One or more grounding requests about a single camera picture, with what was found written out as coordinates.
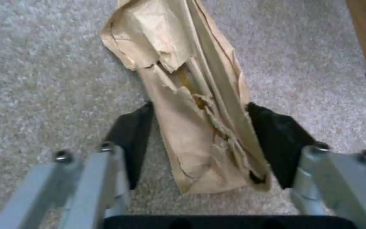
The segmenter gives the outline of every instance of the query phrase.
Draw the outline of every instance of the metal frame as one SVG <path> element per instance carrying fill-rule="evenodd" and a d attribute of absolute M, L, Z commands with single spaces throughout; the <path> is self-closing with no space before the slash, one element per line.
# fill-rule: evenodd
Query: metal frame
<path fill-rule="evenodd" d="M 366 228 L 366 150 L 343 155 L 328 147 L 306 146 L 291 200 L 302 214 L 308 215 L 323 215 L 323 200 L 337 216 Z"/>

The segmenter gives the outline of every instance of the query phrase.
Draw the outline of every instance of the gray metal leg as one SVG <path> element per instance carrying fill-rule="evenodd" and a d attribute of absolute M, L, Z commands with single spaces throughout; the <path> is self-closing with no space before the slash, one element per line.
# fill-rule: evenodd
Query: gray metal leg
<path fill-rule="evenodd" d="M 118 173 L 124 170 L 119 164 L 123 150 L 120 147 L 113 149 L 90 155 L 71 203 L 70 212 L 62 224 L 64 228 L 98 228 L 105 217 L 106 209 L 111 209 L 116 202 L 119 204 L 120 199 L 115 197 L 121 197 L 123 193 L 116 188 L 117 184 L 124 185 L 124 182 L 119 182 L 122 175 Z M 119 210 L 114 208 L 114 211 L 113 213 L 116 213 Z"/>

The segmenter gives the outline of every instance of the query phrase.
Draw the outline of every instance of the carpet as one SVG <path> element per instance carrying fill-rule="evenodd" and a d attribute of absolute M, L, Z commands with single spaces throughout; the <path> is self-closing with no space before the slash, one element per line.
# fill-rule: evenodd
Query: carpet
<path fill-rule="evenodd" d="M 366 148 L 366 63 L 344 1 L 204 0 L 237 48 L 251 99 L 335 151 Z M 0 0 L 0 210 L 29 169 L 94 152 L 147 99 L 99 33 L 115 0 Z M 288 191 L 181 196 L 154 122 L 132 214 L 295 214 Z M 57 216 L 45 228 L 54 227 Z"/>

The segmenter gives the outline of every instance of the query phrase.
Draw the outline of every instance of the torn paper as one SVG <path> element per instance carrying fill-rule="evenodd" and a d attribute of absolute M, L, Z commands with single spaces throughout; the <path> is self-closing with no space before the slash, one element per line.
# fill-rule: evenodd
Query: torn paper
<path fill-rule="evenodd" d="M 269 190 L 234 48 L 200 0 L 119 0 L 101 37 L 143 81 L 182 193 Z"/>

